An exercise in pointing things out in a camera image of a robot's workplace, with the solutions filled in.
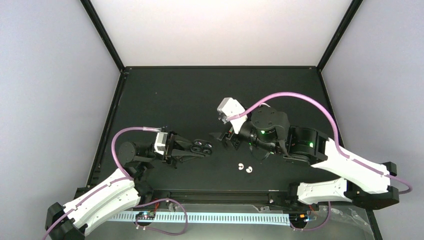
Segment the black charging case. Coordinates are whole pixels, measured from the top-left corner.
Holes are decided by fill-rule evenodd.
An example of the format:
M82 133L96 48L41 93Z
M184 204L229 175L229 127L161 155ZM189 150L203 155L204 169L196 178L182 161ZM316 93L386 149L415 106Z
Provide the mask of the black charging case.
M210 156L213 153L213 145L209 141L196 139L192 142L190 151L196 154Z

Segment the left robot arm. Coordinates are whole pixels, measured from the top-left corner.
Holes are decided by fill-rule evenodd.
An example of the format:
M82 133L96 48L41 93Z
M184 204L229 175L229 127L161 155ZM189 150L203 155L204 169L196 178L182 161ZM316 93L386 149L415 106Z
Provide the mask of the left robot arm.
M115 144L120 135L130 131L153 132L153 143L139 146ZM135 126L118 131L112 138L111 154L116 170L86 193L65 204L52 204L45 221L43 239L84 240L93 230L122 211L144 208L161 202L180 202L170 198L153 199L153 189L143 180L156 159L175 167L178 162L202 159L212 154L212 145L205 140L187 140L165 128Z

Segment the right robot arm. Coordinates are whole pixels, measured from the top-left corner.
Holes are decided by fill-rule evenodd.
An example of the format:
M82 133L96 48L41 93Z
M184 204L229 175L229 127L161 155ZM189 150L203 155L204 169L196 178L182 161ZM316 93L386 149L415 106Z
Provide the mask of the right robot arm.
M341 155L335 141L326 134L291 126L287 114L273 107L260 106L212 136L223 146L238 149L242 143L248 143L251 149L264 150L266 156L280 155L288 163L337 175L328 181L291 183L284 196L290 209L299 209L303 204L346 202L380 210L400 201L399 190L390 184L391 177L396 175L394 163L372 163L350 152Z

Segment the left circuit board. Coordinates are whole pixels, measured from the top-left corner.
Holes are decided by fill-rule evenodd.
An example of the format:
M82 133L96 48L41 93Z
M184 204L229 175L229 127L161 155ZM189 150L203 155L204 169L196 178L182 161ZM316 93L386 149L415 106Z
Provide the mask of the left circuit board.
M135 216L135 220L139 221L153 221L156 217L156 212L154 211L141 211Z

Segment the circuit board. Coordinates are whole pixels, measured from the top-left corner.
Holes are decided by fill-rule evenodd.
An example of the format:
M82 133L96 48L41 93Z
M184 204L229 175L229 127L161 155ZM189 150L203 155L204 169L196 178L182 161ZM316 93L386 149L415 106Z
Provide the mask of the circuit board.
M135 220L139 221L153 221L156 217L156 212L154 211L141 211L135 216Z
M309 214L290 214L289 215L289 220L295 223L299 223L299 222L307 223L310 221L315 221L316 219L317 219L316 215L309 215Z

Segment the right circuit board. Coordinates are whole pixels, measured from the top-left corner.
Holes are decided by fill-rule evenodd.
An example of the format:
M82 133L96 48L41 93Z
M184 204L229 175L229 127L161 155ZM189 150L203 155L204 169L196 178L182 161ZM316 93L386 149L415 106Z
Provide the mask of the right circuit board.
M289 220L295 223L299 223L299 222L307 223L310 221L315 221L316 219L317 219L316 215L309 215L309 214L290 214L289 215Z

